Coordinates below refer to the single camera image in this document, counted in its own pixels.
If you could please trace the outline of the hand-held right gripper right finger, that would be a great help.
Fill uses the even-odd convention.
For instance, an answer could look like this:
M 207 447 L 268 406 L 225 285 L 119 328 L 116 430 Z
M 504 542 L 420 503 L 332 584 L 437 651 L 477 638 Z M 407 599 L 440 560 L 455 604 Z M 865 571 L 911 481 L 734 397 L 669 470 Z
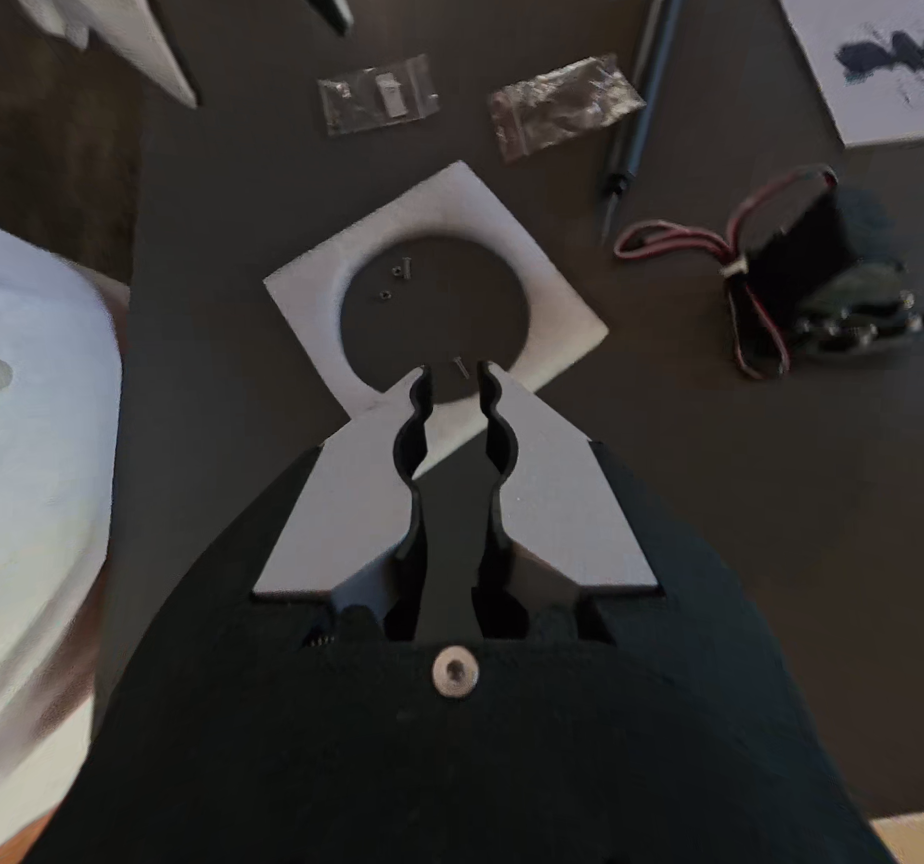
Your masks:
M 594 442 L 494 362 L 479 363 L 486 452 L 498 471 L 477 576 L 485 639 L 525 639 L 552 610 L 591 626 L 595 599 L 662 587 Z

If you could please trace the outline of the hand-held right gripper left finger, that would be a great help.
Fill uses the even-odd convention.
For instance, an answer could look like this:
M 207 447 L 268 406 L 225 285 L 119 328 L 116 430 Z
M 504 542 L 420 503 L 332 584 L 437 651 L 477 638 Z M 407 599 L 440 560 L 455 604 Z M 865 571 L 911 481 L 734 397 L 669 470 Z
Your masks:
M 255 599 L 368 608 L 387 639 L 413 639 L 428 568 L 414 474 L 428 454 L 428 366 L 413 368 L 321 446 Z

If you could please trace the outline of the dark desk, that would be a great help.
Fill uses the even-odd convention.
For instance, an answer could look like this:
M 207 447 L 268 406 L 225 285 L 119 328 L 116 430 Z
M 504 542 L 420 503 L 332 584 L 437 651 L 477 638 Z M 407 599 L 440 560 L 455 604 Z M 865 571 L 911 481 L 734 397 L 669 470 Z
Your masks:
M 646 0 L 349 3 L 339 39 L 302 0 L 159 0 L 202 106 L 146 96 L 95 723 L 206 545 L 345 421 L 263 278 L 460 159 L 610 328 L 541 396 L 737 573 L 866 812 L 921 812 L 922 340 L 746 380 L 709 259 L 600 245 L 606 134 L 503 164 L 487 97 L 629 62 Z M 328 135 L 319 79 L 422 53 L 438 113 Z M 815 163 L 882 202 L 919 289 L 922 144 L 842 149 L 776 0 L 686 0 L 620 222 L 718 229 Z

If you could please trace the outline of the clear bag with white part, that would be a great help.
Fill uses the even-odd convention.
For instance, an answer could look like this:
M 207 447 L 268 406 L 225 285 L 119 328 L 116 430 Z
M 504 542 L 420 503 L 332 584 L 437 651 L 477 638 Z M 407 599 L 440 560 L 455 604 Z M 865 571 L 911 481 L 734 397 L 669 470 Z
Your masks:
M 330 137 L 428 119 L 440 110 L 428 55 L 317 81 Z

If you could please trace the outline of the white foam square with hole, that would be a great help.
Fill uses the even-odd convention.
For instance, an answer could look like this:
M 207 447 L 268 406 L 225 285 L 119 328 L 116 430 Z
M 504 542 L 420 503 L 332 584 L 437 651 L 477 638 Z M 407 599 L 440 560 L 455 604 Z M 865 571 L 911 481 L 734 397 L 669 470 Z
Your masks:
M 412 258 L 412 277 L 391 271 Z M 536 391 L 600 346 L 603 319 L 490 188 L 458 161 L 264 281 L 349 418 L 420 364 L 433 369 L 417 475 L 486 427 L 474 372 L 497 360 Z M 378 299 L 391 291 L 391 301 Z M 453 358 L 468 367 L 465 380 Z

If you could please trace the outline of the crumpled clear plastic bag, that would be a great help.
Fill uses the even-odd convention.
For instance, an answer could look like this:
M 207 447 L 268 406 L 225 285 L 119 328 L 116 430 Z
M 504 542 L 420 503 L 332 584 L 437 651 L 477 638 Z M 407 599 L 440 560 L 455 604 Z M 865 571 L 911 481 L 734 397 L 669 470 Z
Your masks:
M 506 164 L 606 129 L 645 106 L 613 53 L 505 85 L 488 98 L 492 129 Z

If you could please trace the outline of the black screwdriver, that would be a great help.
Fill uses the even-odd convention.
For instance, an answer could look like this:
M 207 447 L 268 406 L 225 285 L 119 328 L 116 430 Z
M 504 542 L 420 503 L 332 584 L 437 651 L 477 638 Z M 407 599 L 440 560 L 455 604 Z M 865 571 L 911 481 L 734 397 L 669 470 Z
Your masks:
M 651 0 L 646 14 L 629 76 L 643 106 L 618 122 L 607 154 L 602 188 L 602 245 L 610 242 L 618 207 L 638 177 L 683 2 Z

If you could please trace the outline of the printed instruction sheet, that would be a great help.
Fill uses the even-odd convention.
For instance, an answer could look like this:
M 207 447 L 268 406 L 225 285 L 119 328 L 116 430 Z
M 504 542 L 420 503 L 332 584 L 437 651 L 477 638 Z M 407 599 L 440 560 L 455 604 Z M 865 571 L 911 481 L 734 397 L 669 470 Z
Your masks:
M 923 136 L 923 0 L 779 0 L 844 146 Z

